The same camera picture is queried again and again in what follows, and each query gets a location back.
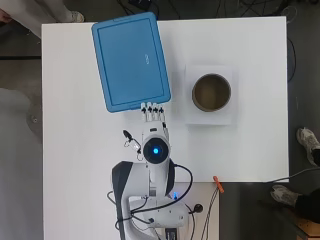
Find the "bowl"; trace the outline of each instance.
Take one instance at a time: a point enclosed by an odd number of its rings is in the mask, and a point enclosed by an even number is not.
[[[226,106],[231,97],[229,82],[218,74],[202,76],[192,89],[193,103],[204,112],[214,112]]]

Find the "sneaker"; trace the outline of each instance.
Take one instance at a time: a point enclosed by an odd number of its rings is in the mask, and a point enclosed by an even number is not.
[[[294,207],[298,197],[301,195],[290,191],[288,188],[282,185],[272,186],[272,191],[270,192],[271,197],[282,204]]]
[[[312,156],[312,151],[314,149],[320,149],[320,143],[318,142],[316,136],[314,135],[314,133],[307,129],[307,128],[299,128],[297,133],[297,140],[298,142],[304,146],[304,148],[307,151],[307,158],[309,160],[309,162],[314,165],[317,166],[317,164],[315,164],[313,156]]]
[[[76,11],[72,11],[72,23],[83,23],[84,22],[84,16]]]

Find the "blue plastic tray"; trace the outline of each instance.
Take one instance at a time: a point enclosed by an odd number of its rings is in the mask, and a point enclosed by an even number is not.
[[[171,98],[156,17],[152,13],[92,26],[99,73],[109,112]]]

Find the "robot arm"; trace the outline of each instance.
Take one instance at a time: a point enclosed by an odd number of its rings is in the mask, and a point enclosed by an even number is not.
[[[164,110],[158,104],[148,103],[145,106],[142,103],[141,112],[145,122],[142,133],[142,153],[150,168],[150,184],[156,196],[164,197],[171,190],[168,191],[170,145]]]
[[[154,229],[153,237],[139,231],[132,223],[134,214],[144,211],[144,220],[150,228],[177,228],[186,224],[189,210],[183,203],[173,204],[174,200],[167,197],[175,174],[163,108],[143,103],[141,112],[144,121],[141,147],[137,147],[139,144],[132,141],[128,132],[125,135],[129,145],[143,155],[146,163],[120,162],[112,170],[117,223],[121,240],[163,240],[166,238]],[[139,210],[130,208],[134,203],[130,203],[129,198],[133,196],[147,198],[145,204],[140,203]]]

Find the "white table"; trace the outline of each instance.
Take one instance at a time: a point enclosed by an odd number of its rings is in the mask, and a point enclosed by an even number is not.
[[[113,229],[115,211],[105,193],[111,189],[112,167],[136,160],[132,150],[123,147],[122,130],[139,139],[140,113],[106,110],[91,25],[43,25],[45,240],[118,236]],[[165,108],[174,162],[191,169],[197,182],[210,182],[213,175],[224,182],[287,176],[285,18],[166,21],[159,22],[159,30],[172,78],[173,97]],[[172,76],[189,63],[236,70],[236,125],[181,124],[181,82]],[[178,171],[177,181],[188,181],[188,175]],[[186,201],[208,201],[203,196]],[[217,228],[218,215],[212,215],[212,227]]]

